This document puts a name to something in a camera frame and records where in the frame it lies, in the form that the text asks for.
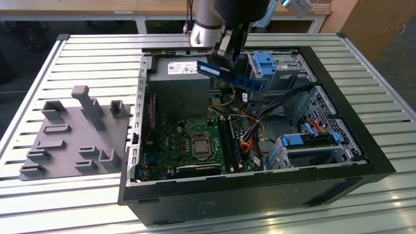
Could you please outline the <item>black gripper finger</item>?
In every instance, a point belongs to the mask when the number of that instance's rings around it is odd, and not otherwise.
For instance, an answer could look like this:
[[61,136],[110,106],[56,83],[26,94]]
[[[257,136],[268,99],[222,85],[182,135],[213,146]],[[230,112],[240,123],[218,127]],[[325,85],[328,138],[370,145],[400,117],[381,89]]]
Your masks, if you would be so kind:
[[240,24],[230,32],[230,40],[228,44],[228,65],[229,69],[234,69],[234,65],[241,53],[241,50],[244,48],[244,44],[246,41],[248,33],[249,33],[249,23]]
[[225,30],[212,50],[212,59],[217,66],[230,70],[233,67],[232,30]]

